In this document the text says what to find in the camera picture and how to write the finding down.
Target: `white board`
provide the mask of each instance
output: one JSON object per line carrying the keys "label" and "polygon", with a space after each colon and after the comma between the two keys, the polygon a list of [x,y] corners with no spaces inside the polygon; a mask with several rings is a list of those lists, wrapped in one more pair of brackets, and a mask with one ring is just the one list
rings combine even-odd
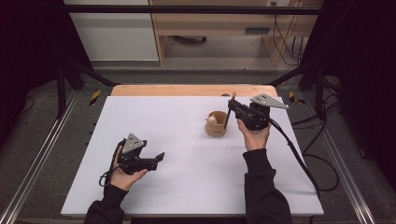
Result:
{"label": "white board", "polygon": [[[84,216],[103,198],[99,176],[109,167],[116,145],[128,133],[148,140],[141,158],[165,152],[156,171],[135,183],[121,208],[136,217],[231,217],[245,214],[244,174],[247,166],[243,135],[234,113],[227,133],[219,138],[205,132],[211,111],[227,112],[228,97],[110,96],[92,134],[70,189],[63,215]],[[248,97],[238,97],[248,105]],[[298,147],[287,111],[271,108],[274,119]],[[274,127],[267,155],[276,169],[276,187],[294,216],[322,215],[315,189],[294,158],[285,138]]]}

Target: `wooden cup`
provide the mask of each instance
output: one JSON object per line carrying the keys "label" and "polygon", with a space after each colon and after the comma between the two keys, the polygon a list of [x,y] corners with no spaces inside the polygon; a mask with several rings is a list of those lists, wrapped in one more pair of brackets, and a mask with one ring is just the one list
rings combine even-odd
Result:
{"label": "wooden cup", "polygon": [[225,133],[227,133],[227,128],[224,129],[225,120],[227,119],[227,114],[222,111],[212,111],[207,116],[208,118],[215,116],[217,123],[212,123],[207,120],[205,125],[206,133],[212,137],[222,137]]}

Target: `small wooden object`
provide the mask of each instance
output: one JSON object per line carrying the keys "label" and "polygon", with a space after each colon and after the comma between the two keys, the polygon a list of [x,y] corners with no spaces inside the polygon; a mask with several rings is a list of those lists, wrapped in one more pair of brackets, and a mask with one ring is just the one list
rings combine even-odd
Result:
{"label": "small wooden object", "polygon": [[205,130],[207,134],[212,137],[222,137],[227,133],[227,128],[224,129],[227,114],[223,111],[213,111],[206,118]]}

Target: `hand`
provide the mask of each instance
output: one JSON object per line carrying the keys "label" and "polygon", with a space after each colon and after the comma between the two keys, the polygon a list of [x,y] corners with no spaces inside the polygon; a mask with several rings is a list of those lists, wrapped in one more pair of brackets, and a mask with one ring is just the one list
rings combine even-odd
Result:
{"label": "hand", "polygon": [[[119,157],[120,151],[122,147],[119,148],[117,151],[116,158]],[[146,173],[148,172],[147,169],[144,169],[134,175],[127,175],[125,174],[121,168],[117,168],[113,171],[110,177],[110,184],[125,191],[128,191],[132,184],[134,184],[137,180],[141,179]]]}
{"label": "hand", "polygon": [[265,148],[267,146],[271,124],[268,124],[268,127],[260,131],[251,131],[245,126],[241,119],[238,119],[236,122],[238,123],[238,129],[245,137],[245,147],[247,151]]}

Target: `white cabinet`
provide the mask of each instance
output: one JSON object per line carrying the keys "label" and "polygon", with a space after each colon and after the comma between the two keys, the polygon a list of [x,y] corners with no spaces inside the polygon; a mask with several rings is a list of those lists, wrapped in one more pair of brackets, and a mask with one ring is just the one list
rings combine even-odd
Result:
{"label": "white cabinet", "polygon": [[[147,5],[145,0],[64,0],[67,5]],[[91,61],[158,61],[150,14],[71,13]]]}

